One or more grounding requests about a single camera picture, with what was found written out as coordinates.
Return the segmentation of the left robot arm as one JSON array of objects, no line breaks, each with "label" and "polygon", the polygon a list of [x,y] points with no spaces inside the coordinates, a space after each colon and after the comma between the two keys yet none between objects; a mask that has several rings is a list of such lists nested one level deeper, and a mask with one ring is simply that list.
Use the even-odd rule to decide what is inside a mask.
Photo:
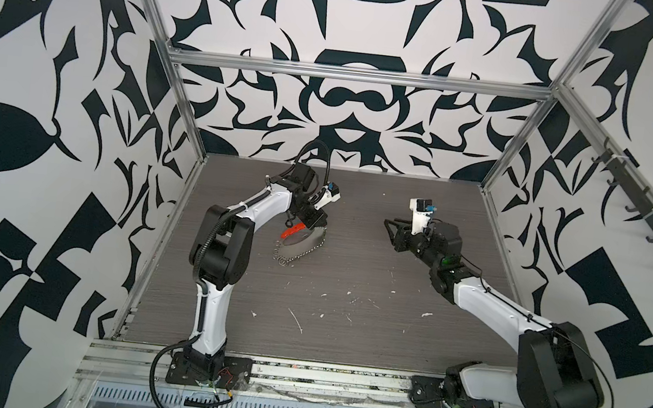
[{"label": "left robot arm", "polygon": [[288,219],[274,248],[274,259],[289,265],[324,245],[328,216],[325,207],[341,199],[340,188],[328,179],[318,186],[314,169],[295,164],[246,200],[229,207],[211,206],[190,249],[197,312],[182,360],[208,375],[223,366],[227,313],[234,286],[248,270],[256,233],[281,215]]}]

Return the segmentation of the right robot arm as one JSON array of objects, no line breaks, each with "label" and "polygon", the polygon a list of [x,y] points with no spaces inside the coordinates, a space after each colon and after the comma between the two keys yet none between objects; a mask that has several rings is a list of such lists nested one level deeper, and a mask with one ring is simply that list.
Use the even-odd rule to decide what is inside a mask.
[{"label": "right robot arm", "polygon": [[612,405],[613,390],[580,329],[533,314],[491,287],[480,267],[463,255],[457,227],[433,220],[417,230],[410,221],[387,219],[384,228],[395,251],[426,265],[441,297],[479,319],[516,355],[512,367],[477,361],[450,367],[436,401],[447,408],[463,408],[470,400],[522,408]]}]

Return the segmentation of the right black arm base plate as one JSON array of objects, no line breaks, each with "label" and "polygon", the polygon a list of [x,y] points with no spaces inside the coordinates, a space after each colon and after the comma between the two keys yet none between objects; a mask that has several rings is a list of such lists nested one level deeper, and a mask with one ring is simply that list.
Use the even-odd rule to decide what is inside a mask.
[{"label": "right black arm base plate", "polygon": [[457,380],[450,377],[413,375],[408,392],[414,408],[495,408],[491,400],[469,397]]}]

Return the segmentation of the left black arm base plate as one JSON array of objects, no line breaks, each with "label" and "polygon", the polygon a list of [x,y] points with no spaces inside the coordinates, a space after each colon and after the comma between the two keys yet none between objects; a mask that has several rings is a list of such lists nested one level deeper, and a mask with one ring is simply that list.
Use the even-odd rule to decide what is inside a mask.
[{"label": "left black arm base plate", "polygon": [[168,384],[237,388],[249,382],[254,360],[217,355],[205,355],[194,349],[183,349],[172,355],[166,374]]}]

